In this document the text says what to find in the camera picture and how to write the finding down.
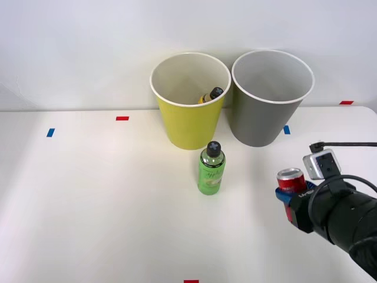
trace green bottle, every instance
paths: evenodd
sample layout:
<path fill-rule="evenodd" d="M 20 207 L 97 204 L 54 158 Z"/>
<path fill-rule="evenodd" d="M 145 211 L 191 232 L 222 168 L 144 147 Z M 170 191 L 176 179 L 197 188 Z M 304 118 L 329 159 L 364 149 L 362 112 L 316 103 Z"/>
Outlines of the green bottle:
<path fill-rule="evenodd" d="M 211 141 L 200 153 L 199 191 L 205 195 L 213 195 L 220 189 L 221 178 L 225 167 L 225 155 L 217 141 Z"/>

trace black bottle cap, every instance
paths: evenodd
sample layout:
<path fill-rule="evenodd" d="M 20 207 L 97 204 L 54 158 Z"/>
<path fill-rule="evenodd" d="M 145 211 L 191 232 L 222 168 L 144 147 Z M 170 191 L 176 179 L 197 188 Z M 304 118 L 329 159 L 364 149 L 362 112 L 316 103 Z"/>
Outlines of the black bottle cap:
<path fill-rule="evenodd" d="M 217 141 L 210 141 L 207 145 L 207 154 L 210 157 L 217 157 L 221 153 L 221 145 Z"/>
<path fill-rule="evenodd" d="M 212 89 L 212 91 L 210 93 L 210 97 L 213 100 L 213 99 L 219 97 L 223 92 L 224 91 L 221 87 L 215 87 L 214 89 Z"/>

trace white wall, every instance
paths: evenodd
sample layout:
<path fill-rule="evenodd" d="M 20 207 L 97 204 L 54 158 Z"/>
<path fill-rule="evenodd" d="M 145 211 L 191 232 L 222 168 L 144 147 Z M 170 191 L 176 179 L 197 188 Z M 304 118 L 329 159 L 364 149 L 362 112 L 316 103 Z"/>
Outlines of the white wall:
<path fill-rule="evenodd" d="M 315 72 L 305 104 L 376 104 L 375 0 L 13 0 L 0 6 L 0 110 L 156 108 L 151 69 L 180 51 L 229 67 L 256 48 Z"/>

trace soda can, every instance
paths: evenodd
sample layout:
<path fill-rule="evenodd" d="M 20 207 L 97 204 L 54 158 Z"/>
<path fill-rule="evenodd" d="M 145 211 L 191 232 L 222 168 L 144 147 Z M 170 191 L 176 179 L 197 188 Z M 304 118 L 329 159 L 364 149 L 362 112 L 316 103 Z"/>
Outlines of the soda can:
<path fill-rule="evenodd" d="M 277 176 L 280 190 L 286 193 L 300 193 L 306 190 L 304 173 L 298 168 L 281 170 Z"/>

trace can lid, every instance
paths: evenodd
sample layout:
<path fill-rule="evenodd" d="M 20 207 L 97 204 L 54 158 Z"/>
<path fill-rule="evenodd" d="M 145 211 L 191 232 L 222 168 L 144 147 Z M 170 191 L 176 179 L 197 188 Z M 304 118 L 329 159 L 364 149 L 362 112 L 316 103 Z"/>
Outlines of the can lid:
<path fill-rule="evenodd" d="M 216 97 L 219 97 L 223 92 L 224 91 L 221 87 L 215 87 L 214 89 L 212 89 L 210 93 L 210 98 L 214 100 Z"/>
<path fill-rule="evenodd" d="M 210 157 L 217 157 L 221 153 L 221 145 L 217 141 L 210 141 L 207 145 L 207 154 Z"/>
<path fill-rule="evenodd" d="M 278 172 L 276 178 L 278 180 L 292 180 L 301 177 L 304 173 L 298 168 L 288 168 Z"/>

